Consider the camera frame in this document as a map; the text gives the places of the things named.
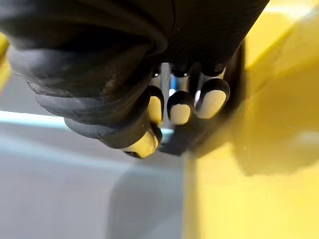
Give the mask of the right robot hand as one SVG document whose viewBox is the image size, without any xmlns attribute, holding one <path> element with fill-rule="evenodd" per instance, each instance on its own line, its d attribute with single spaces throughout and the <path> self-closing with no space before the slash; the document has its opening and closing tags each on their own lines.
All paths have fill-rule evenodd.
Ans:
<svg viewBox="0 0 319 239">
<path fill-rule="evenodd" d="M 146 158 L 221 124 L 266 0 L 3 0 L 8 60 L 74 132 Z"/>
</svg>

